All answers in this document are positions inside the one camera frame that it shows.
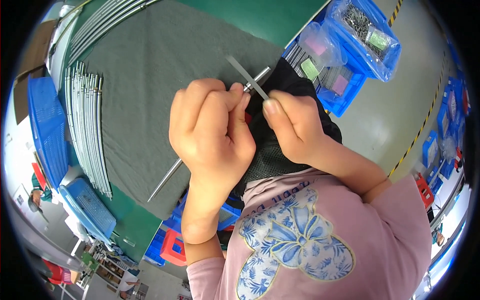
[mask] hand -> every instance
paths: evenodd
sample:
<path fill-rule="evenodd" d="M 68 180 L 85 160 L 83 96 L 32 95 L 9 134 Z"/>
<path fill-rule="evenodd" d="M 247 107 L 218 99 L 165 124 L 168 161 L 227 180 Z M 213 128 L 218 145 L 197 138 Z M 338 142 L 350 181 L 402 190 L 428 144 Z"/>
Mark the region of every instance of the hand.
<path fill-rule="evenodd" d="M 33 191 L 32 192 L 32 201 L 35 203 L 38 207 L 40 207 L 40 199 L 43 194 L 43 191 Z"/>
<path fill-rule="evenodd" d="M 255 141 L 245 123 L 250 95 L 235 83 L 227 92 L 217 79 L 192 81 L 179 90 L 170 111 L 168 136 L 192 173 L 190 189 L 215 195 L 220 208 L 252 162 Z"/>
<path fill-rule="evenodd" d="M 276 134 L 286 158 L 314 167 L 327 140 L 315 99 L 272 91 L 263 103 L 263 114 Z"/>

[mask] pink t-shirt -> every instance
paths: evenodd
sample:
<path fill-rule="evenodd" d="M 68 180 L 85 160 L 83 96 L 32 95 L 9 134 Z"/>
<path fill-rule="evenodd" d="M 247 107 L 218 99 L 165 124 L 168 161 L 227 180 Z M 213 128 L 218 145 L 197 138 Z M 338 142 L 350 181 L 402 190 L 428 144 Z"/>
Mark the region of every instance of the pink t-shirt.
<path fill-rule="evenodd" d="M 407 176 L 371 204 L 313 168 L 247 184 L 227 259 L 187 268 L 193 299 L 409 299 L 432 250 Z"/>

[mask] pink label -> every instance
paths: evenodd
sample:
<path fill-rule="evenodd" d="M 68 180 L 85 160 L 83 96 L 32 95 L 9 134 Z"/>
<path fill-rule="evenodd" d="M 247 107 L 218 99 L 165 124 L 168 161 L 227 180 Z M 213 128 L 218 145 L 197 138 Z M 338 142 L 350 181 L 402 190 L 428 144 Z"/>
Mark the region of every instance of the pink label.
<path fill-rule="evenodd" d="M 332 90 L 339 94 L 340 96 L 343 95 L 343 92 L 345 92 L 345 89 L 347 88 L 347 85 L 348 85 L 348 80 L 343 78 L 342 75 L 339 75 L 336 80 L 335 80 L 335 83 L 333 84 L 332 86 Z"/>
<path fill-rule="evenodd" d="M 321 55 L 327 49 L 324 45 L 320 45 L 315 41 L 314 36 L 309 36 L 305 43 L 316 53 L 316 55 Z"/>

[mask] white shirt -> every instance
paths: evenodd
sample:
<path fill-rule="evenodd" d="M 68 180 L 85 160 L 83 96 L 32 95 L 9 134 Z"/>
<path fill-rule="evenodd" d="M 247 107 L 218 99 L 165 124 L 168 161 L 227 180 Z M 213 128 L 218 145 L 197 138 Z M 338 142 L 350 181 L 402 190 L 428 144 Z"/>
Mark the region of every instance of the white shirt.
<path fill-rule="evenodd" d="M 120 291 L 122 291 L 122 292 L 128 291 L 134 285 L 133 284 L 127 284 L 127 282 L 137 282 L 137 280 L 138 280 L 137 276 L 133 275 L 129 271 L 125 271 L 123 273 L 123 277 L 121 278 L 121 282 L 119 284 Z"/>

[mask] blue floral pattern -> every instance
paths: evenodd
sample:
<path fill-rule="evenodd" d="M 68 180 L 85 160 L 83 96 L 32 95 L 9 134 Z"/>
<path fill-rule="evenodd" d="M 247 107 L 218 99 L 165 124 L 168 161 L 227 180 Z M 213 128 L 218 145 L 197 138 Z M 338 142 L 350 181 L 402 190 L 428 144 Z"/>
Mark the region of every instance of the blue floral pattern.
<path fill-rule="evenodd" d="M 332 233 L 332 223 L 315 212 L 317 200 L 317 191 L 306 187 L 242 221 L 240 235 L 253 253 L 237 280 L 239 299 L 263 296 L 280 266 L 300 269 L 314 280 L 337 280 L 352 272 L 355 256 Z"/>

